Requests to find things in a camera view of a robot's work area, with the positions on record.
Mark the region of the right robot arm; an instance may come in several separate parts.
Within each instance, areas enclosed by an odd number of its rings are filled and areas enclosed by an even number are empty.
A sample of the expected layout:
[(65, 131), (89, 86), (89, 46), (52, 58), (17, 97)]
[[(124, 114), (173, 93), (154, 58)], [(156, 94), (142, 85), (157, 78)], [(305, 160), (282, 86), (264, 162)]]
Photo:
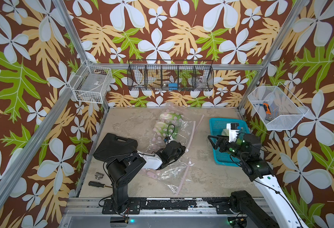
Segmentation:
[(231, 193), (232, 211), (247, 215), (258, 228), (307, 227), (285, 196), (271, 167), (260, 157), (262, 144), (259, 137), (243, 133), (238, 134), (236, 141), (223, 135), (210, 135), (208, 139), (215, 150), (239, 159), (240, 167), (259, 189), (274, 216), (269, 216), (246, 191)]

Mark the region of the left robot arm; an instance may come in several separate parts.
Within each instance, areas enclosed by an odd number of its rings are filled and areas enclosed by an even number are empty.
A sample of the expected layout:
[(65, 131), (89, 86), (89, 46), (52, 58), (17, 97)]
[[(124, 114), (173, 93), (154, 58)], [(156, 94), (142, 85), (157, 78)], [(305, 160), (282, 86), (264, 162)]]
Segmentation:
[(112, 183), (111, 208), (117, 214), (126, 212), (128, 184), (141, 169), (162, 170), (178, 161), (186, 151), (186, 147), (176, 141), (167, 143), (153, 154), (141, 153), (137, 147), (136, 140), (116, 137), (101, 149), (104, 153), (103, 167)]

